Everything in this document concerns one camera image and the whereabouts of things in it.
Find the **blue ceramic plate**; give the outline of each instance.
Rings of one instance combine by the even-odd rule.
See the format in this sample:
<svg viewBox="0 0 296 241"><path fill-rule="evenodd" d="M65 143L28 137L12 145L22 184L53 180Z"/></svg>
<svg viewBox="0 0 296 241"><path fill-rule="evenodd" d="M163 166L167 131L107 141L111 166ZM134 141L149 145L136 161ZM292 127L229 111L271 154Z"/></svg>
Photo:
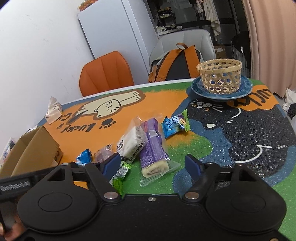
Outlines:
<svg viewBox="0 0 296 241"><path fill-rule="evenodd" d="M232 99L237 99L237 98L241 98L244 97L248 94L251 93L252 91L252 83L251 81L246 78L245 76L241 76L241 85L238 89L237 92L234 92L232 94L213 94L210 93L204 86L202 83L202 80L199 77L197 77L191 84L191 89L194 93L203 96L205 98L208 99L213 99L213 100L232 100Z"/></svg>

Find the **curtain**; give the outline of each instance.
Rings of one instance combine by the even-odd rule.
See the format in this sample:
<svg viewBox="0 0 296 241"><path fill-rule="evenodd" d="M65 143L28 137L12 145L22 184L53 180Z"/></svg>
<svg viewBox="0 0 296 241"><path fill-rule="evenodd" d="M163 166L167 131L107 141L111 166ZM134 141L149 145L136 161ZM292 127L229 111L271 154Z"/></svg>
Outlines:
<svg viewBox="0 0 296 241"><path fill-rule="evenodd" d="M296 3L242 0L248 21L252 78L284 96L296 88Z"/></svg>

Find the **refrigerator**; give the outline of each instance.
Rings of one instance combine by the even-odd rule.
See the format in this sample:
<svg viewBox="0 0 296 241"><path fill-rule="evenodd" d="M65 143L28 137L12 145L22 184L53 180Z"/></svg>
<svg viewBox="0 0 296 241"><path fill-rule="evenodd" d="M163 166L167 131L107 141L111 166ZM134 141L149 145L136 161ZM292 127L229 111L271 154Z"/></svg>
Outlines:
<svg viewBox="0 0 296 241"><path fill-rule="evenodd" d="M118 51L135 85L148 82L149 56L158 38L147 0L98 0L78 14L94 58Z"/></svg>

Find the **bamboo basket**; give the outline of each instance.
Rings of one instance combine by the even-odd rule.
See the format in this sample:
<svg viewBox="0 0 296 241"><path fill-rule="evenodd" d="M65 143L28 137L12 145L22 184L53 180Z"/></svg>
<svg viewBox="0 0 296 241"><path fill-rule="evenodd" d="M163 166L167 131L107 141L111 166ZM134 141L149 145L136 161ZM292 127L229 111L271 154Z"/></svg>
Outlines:
<svg viewBox="0 0 296 241"><path fill-rule="evenodd" d="M238 91L241 68L241 61L229 58L211 59L197 66L204 87L214 94L231 94Z"/></svg>

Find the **cardboard box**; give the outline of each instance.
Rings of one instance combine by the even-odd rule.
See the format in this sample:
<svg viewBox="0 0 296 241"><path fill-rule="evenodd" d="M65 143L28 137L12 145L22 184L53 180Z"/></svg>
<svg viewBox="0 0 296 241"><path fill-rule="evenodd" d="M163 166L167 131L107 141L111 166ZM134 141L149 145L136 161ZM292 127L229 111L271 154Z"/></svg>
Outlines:
<svg viewBox="0 0 296 241"><path fill-rule="evenodd" d="M0 169L0 178L55 167L62 156L59 144L41 126L17 141Z"/></svg>
<svg viewBox="0 0 296 241"><path fill-rule="evenodd" d="M216 58L227 58L225 45L214 46Z"/></svg>

